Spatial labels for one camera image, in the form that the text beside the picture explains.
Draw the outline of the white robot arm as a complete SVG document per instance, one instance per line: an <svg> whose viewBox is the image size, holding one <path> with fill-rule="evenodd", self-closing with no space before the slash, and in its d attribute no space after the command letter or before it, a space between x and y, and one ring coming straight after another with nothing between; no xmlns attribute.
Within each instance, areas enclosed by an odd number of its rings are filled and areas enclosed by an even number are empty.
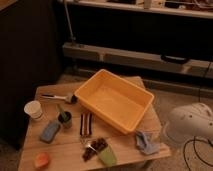
<svg viewBox="0 0 213 171"><path fill-rule="evenodd" d="M173 148L180 148L194 136L213 140L213 110L204 103L176 107L168 114L160 136Z"/></svg>

